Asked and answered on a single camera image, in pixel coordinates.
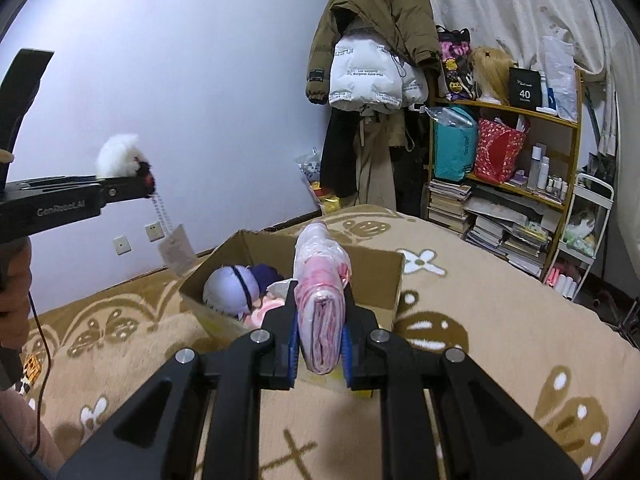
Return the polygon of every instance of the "bed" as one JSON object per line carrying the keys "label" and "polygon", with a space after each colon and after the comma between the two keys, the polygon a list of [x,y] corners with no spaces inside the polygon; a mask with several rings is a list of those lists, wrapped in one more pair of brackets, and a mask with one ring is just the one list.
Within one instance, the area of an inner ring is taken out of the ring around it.
{"label": "bed", "polygon": [[[632,478],[621,471],[640,449],[640,352],[593,312],[420,219],[376,206],[324,219],[340,243],[404,254],[395,332],[418,348],[468,352],[586,478]],[[162,270],[41,316],[53,358],[42,417],[65,456],[175,351],[217,348],[178,285]],[[26,351],[46,367],[36,329]],[[43,376],[26,396],[32,407]],[[377,400],[347,391],[298,381],[264,392],[261,480],[380,478],[378,419]]]}

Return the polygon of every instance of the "human hand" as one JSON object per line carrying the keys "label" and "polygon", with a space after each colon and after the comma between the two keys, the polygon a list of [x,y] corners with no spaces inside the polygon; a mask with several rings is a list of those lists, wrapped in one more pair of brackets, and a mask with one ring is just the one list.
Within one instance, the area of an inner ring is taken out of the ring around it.
{"label": "human hand", "polygon": [[15,254],[3,277],[0,291],[0,345],[20,349],[29,336],[29,289],[31,288],[31,241]]}
{"label": "human hand", "polygon": [[14,161],[14,154],[7,150],[0,150],[0,164],[9,164]]}

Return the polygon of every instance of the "red gift bag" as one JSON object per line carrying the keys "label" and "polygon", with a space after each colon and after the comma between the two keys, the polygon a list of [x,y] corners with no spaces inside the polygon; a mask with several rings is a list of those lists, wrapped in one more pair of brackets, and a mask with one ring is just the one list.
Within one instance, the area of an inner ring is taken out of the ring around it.
{"label": "red gift bag", "polygon": [[474,173],[479,178],[501,184],[513,176],[516,157],[524,146],[529,121],[524,132],[503,124],[480,119],[478,123],[478,148]]}

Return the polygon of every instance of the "black box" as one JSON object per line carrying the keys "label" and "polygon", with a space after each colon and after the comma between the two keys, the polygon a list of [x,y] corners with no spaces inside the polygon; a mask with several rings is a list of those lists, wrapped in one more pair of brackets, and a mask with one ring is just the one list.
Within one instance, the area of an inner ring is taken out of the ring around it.
{"label": "black box", "polygon": [[509,103],[516,108],[535,110],[542,106],[540,72],[524,68],[509,69]]}

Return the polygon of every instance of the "olive green jacket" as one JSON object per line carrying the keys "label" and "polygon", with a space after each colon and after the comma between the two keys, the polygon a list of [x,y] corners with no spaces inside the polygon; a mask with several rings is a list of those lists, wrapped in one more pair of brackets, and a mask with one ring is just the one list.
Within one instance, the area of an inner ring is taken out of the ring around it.
{"label": "olive green jacket", "polygon": [[429,0],[329,0],[311,45],[306,97],[324,104],[334,48],[342,32],[359,16],[402,59],[422,68],[438,68],[440,45]]}

